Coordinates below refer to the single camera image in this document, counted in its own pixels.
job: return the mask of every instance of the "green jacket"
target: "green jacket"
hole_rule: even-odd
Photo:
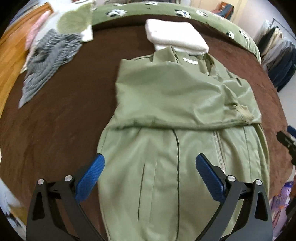
[[[252,89],[211,55],[168,47],[123,59],[116,88],[118,106],[97,150],[106,160],[98,185],[109,240],[196,239],[219,205],[196,170],[200,153],[240,181],[261,179],[268,192]]]

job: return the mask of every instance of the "white folded towel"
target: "white folded towel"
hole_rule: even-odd
[[[147,39],[154,44],[155,50],[173,46],[176,51],[188,55],[209,52],[209,46],[190,23],[147,19],[145,29]]]

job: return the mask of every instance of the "zipper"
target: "zipper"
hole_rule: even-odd
[[[224,173],[226,173],[225,161],[223,159],[223,155],[222,155],[221,146],[220,146],[217,131],[213,131],[213,135],[214,135],[214,142],[215,142],[216,150],[218,152],[218,159],[219,159],[219,162],[220,162],[220,167],[221,167],[222,171]]]

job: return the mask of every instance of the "bed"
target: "bed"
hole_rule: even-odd
[[[168,14],[168,6],[176,8],[169,3],[161,3],[164,9],[155,11],[151,5],[141,10],[139,4],[143,3],[110,4],[94,11],[94,40],[84,43],[75,58],[60,67],[20,109],[18,102],[25,73],[18,77],[0,120],[0,178],[28,208],[38,179],[61,180],[92,161],[100,135],[116,108],[115,80],[120,60],[155,51],[146,38],[144,25],[146,19],[156,18],[190,22],[205,39],[209,53],[229,71],[249,82],[262,113],[269,147],[269,196],[275,195],[292,168],[287,150],[276,140],[276,133],[286,129],[287,121],[277,92],[260,65],[257,49],[251,44],[252,39],[247,41],[243,35],[239,39],[229,37],[223,29],[228,22],[215,25],[201,20],[194,8],[182,7],[191,14],[191,18],[185,18]],[[121,7],[133,11],[126,9],[124,16],[106,14]],[[98,190],[94,188],[82,207],[104,235],[98,197]],[[61,212],[69,232],[74,233],[62,207]]]

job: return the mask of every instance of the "blue gripper pad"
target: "blue gripper pad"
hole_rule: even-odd
[[[99,154],[76,185],[75,199],[79,203],[87,199],[105,166],[104,156]]]
[[[296,138],[296,129],[292,126],[288,126],[287,132],[289,132],[294,138]]]
[[[224,194],[224,185],[201,154],[196,157],[195,165],[204,183],[206,184],[207,189],[211,193],[212,198],[215,201],[223,203],[226,199]]]

